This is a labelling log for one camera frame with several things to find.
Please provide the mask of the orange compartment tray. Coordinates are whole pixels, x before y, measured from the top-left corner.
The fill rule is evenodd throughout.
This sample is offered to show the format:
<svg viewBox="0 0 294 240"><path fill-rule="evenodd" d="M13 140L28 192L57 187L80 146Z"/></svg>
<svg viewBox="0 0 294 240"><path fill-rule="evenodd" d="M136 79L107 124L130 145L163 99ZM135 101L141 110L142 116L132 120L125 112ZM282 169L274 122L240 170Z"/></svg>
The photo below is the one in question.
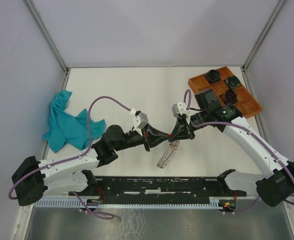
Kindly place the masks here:
<svg viewBox="0 0 294 240"><path fill-rule="evenodd" d="M188 85L195 94L212 90L222 106L233 104L247 119L262 112L261 105L226 66L194 76Z"/></svg>

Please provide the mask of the aluminium frame post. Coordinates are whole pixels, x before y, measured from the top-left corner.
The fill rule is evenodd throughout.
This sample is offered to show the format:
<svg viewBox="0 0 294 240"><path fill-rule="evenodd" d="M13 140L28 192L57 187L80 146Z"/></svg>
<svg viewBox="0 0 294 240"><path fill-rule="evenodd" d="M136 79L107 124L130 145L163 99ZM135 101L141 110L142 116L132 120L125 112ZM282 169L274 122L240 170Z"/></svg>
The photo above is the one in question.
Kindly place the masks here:
<svg viewBox="0 0 294 240"><path fill-rule="evenodd" d="M262 31L260 32L257 40L255 41L253 48L251 49L249 55L247 56L244 64L242 65L242 70L245 72L249 69L250 65L252 64L255 56L257 55L259 49L261 48L264 40L266 39L267 35L271 31L272 27L274 26L275 22L277 21L278 17L280 16L282 10L287 4L287 0L278 0L277 4L272 11L270 17L268 18L267 22L265 23Z"/></svg>
<svg viewBox="0 0 294 240"><path fill-rule="evenodd" d="M69 68L67 67L65 61L63 60L58 48L56 47L56 44L51 37L51 34L49 33L47 27L45 26L45 23L40 15L40 12L37 10L36 5L33 0L22 0L24 3L26 9L29 11L31 17L33 18L33 21L35 22L37 28L39 29L42 37L44 38L45 42L47 43L50 51L52 52L53 56L55 57L56 61L58 62L60 68L62 71L67 74Z"/></svg>

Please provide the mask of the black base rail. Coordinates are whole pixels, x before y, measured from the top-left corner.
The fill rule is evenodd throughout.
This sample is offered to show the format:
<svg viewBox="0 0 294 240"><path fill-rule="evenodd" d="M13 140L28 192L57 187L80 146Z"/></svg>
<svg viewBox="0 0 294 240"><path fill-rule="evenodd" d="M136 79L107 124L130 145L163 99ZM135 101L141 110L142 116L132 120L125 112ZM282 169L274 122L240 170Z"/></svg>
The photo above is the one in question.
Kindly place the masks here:
<svg viewBox="0 0 294 240"><path fill-rule="evenodd" d="M96 176L95 180L78 195L101 197L104 204L206 204L210 197L247 196L230 190L220 177Z"/></svg>

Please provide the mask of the silver keyring with keys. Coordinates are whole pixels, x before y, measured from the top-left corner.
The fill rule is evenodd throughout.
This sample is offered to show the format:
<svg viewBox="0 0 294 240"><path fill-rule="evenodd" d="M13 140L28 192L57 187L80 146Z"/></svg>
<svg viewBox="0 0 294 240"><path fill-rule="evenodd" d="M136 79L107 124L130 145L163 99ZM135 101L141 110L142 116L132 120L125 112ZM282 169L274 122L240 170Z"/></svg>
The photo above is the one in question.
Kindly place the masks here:
<svg viewBox="0 0 294 240"><path fill-rule="evenodd" d="M175 156L179 145L179 140L172 141L168 144L168 148L157 163L158 168L164 169L170 163L172 158Z"/></svg>

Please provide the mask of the green yellow round part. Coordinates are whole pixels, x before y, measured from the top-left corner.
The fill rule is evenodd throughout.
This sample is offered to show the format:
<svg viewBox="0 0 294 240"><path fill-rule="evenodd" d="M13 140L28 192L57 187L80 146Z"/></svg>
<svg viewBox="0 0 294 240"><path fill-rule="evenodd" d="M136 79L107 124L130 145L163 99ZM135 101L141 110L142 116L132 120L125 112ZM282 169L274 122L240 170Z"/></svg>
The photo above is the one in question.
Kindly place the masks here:
<svg viewBox="0 0 294 240"><path fill-rule="evenodd" d="M224 82L232 90L242 86L239 78L234 75L229 76Z"/></svg>

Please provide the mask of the black round part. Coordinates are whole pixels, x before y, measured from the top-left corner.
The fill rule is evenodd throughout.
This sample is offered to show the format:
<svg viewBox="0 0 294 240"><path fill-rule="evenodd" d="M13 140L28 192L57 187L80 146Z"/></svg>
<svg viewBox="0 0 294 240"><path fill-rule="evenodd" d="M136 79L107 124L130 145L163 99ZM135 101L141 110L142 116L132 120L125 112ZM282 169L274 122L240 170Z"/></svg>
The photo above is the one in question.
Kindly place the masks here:
<svg viewBox="0 0 294 240"><path fill-rule="evenodd" d="M232 90L229 89L225 93L220 96L222 102L226 104L235 104L238 102L237 94Z"/></svg>
<svg viewBox="0 0 294 240"><path fill-rule="evenodd" d="M215 69L211 69L210 71L205 73L204 77L210 84L214 84L221 80L220 72Z"/></svg>

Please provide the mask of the teal cloth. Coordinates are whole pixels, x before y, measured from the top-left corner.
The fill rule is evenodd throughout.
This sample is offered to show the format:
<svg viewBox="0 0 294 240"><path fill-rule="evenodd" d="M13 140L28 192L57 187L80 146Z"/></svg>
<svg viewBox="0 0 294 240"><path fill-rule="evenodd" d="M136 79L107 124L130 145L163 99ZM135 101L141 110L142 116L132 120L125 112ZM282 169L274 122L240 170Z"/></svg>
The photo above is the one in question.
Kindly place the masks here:
<svg viewBox="0 0 294 240"><path fill-rule="evenodd" d="M49 130L43 135L43 139L54 153L66 144L84 150L89 146L90 140L99 139L106 129L104 120L88 120L87 109L83 109L77 116L65 112L71 96L72 92L62 90L51 102Z"/></svg>

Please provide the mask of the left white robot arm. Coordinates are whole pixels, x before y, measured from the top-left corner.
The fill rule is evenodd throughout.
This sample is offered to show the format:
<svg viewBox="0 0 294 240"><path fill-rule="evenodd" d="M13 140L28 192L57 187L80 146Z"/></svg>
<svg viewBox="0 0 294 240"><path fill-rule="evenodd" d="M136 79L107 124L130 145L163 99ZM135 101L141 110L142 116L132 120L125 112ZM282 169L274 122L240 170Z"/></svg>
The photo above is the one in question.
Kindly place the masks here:
<svg viewBox="0 0 294 240"><path fill-rule="evenodd" d="M35 156L26 158L12 175L13 191L22 207L40 200L50 190L49 184L72 174L89 171L108 165L118 158L117 151L143 145L145 150L165 142L171 134L146 125L142 130L123 132L119 125L111 125L99 141L86 151L81 151L66 159L37 160Z"/></svg>

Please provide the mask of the right aluminium frame post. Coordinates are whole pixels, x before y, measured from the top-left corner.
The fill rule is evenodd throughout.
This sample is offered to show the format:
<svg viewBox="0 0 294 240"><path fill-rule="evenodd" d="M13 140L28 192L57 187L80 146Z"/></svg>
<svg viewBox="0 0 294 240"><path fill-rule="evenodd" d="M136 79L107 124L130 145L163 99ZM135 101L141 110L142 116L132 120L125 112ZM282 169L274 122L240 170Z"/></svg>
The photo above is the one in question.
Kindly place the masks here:
<svg viewBox="0 0 294 240"><path fill-rule="evenodd" d="M249 55L247 56L244 64L242 65L242 70L245 72L249 69L250 65L252 64L255 56L257 55L259 49L261 48L264 40L266 39L267 35L271 31L272 27L274 26L275 22L277 21L278 17L280 16L282 10L287 4L287 0L278 0L277 4L272 11L270 17L268 18L267 22L265 23L262 31L260 32L257 40L255 41L253 48L251 49Z"/></svg>

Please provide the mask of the black round part top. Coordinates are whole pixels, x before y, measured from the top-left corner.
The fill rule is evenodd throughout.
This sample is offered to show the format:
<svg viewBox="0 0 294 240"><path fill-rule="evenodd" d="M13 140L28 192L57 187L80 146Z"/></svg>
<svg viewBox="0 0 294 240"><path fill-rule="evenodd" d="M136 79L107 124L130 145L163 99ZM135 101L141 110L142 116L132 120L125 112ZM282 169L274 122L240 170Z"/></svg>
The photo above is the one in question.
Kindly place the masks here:
<svg viewBox="0 0 294 240"><path fill-rule="evenodd" d="M204 77L210 84L214 84L221 80L220 72L215 69L211 69L210 71L205 73Z"/></svg>

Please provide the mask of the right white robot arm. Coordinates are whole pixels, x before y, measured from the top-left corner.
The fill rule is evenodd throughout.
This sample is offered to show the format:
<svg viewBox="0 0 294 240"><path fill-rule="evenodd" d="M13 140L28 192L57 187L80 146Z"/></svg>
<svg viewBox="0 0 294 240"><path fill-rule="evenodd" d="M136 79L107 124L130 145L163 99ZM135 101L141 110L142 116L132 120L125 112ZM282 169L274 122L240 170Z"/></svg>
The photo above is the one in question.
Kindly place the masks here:
<svg viewBox="0 0 294 240"><path fill-rule="evenodd" d="M223 196L244 191L257 196L270 207L281 202L294 206L294 161L272 148L251 127L247 119L232 104L221 105L215 93L203 90L195 95L200 112L190 113L191 91L184 94L184 101L172 106L177 119L170 140L194 139L196 130L212 126L237 143L260 170L259 174L228 171L216 183Z"/></svg>

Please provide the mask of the black round part lower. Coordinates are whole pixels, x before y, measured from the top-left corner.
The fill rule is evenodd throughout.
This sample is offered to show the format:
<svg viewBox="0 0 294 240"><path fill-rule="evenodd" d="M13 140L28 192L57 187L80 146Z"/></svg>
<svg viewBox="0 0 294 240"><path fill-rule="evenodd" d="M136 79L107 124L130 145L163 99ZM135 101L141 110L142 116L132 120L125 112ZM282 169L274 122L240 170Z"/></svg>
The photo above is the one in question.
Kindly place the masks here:
<svg viewBox="0 0 294 240"><path fill-rule="evenodd" d="M235 104L238 102L237 94L232 90L229 89L225 93L220 96L222 102L226 104Z"/></svg>

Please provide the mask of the left aluminium frame post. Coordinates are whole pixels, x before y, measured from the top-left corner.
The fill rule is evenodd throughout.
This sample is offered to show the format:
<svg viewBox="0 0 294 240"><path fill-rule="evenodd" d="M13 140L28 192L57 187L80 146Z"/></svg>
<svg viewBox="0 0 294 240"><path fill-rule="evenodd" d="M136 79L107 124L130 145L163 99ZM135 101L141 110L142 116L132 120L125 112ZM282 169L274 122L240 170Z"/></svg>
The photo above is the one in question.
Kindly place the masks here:
<svg viewBox="0 0 294 240"><path fill-rule="evenodd" d="M56 47L56 44L51 37L51 34L49 33L47 27L45 26L45 23L40 15L40 12L37 10L36 5L33 0L22 0L24 3L26 9L29 11L31 17L33 18L33 21L35 22L37 28L39 29L42 37L44 38L45 42L47 43L50 51L52 52L53 56L55 57L56 61L58 62L60 68L62 71L67 74L69 68L67 67L65 61L63 60L58 48Z"/></svg>

